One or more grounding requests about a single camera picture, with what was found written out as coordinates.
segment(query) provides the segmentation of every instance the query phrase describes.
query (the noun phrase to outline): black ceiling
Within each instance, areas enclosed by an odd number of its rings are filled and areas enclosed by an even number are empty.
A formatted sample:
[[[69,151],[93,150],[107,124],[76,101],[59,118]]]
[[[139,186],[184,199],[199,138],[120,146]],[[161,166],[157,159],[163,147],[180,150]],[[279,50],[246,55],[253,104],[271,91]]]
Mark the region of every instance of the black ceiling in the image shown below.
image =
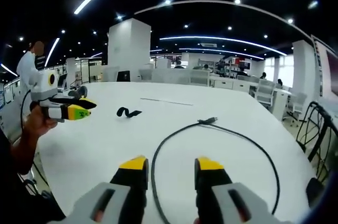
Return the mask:
[[[135,12],[156,6],[165,0],[93,0],[79,15],[74,10],[83,0],[2,0],[0,61],[15,71],[16,65],[27,49],[30,40],[42,40],[48,55],[56,38],[61,38],[48,66],[64,63],[69,57],[88,57],[103,52],[106,54],[107,32],[110,26],[124,20],[136,18],[152,26],[152,49],[163,49],[160,53],[177,53],[178,48],[200,48],[198,43],[216,43],[218,49],[243,52],[265,57],[276,53],[233,42],[213,40],[172,40],[159,38],[181,35],[221,36],[259,43],[281,52],[291,53],[292,42],[304,39],[299,31],[266,14],[243,7],[191,3],[166,6],[134,15]],[[241,0],[243,4],[255,6],[282,18],[293,18],[295,25],[307,34],[314,34],[330,44],[336,34],[334,4],[330,0],[318,0],[317,8],[307,7],[312,0]],[[9,73],[2,77],[11,78]]]

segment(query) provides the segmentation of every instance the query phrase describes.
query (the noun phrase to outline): hand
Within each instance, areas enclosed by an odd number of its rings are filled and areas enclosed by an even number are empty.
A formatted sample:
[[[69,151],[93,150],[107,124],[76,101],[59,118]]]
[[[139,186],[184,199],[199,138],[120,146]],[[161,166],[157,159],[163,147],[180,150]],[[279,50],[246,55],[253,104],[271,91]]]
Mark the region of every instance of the hand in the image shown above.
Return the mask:
[[[50,129],[55,128],[57,124],[58,122],[54,119],[45,119],[41,107],[35,106],[28,116],[24,130],[26,130],[30,136],[39,138],[46,134]]]

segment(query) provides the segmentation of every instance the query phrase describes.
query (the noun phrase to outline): window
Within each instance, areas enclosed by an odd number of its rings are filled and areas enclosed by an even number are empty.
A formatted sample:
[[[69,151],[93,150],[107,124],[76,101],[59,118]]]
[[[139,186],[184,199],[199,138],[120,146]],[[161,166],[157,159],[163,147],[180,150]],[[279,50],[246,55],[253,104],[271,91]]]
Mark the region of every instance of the window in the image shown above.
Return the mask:
[[[273,81],[275,73],[275,58],[265,60],[264,72],[266,73],[266,80]]]
[[[281,79],[284,86],[291,87],[294,84],[294,56],[288,55],[279,58],[278,78]]]

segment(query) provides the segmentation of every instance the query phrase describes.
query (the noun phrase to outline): black elastic band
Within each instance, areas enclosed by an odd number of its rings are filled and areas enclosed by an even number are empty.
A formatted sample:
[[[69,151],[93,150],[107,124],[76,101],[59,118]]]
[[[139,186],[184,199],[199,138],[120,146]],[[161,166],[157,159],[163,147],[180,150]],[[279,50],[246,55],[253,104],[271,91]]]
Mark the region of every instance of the black elastic band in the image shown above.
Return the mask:
[[[122,116],[123,115],[123,111],[125,112],[125,115],[126,117],[128,118],[131,118],[131,117],[135,117],[137,116],[138,114],[142,113],[142,111],[139,111],[139,110],[136,110],[136,111],[133,111],[132,113],[129,113],[129,109],[125,108],[125,107],[121,107],[118,109],[118,111],[116,112],[116,115],[118,117]]]

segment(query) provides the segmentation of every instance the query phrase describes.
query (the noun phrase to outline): cable plug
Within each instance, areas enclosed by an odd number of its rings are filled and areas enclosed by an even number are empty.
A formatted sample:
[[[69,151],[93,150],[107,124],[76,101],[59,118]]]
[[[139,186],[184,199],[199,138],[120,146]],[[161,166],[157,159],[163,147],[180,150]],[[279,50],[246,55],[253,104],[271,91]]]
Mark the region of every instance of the cable plug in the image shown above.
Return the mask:
[[[201,125],[210,125],[210,124],[213,124],[217,121],[217,118],[216,117],[211,117],[211,118],[208,118],[207,120],[198,120],[198,122],[201,124]]]

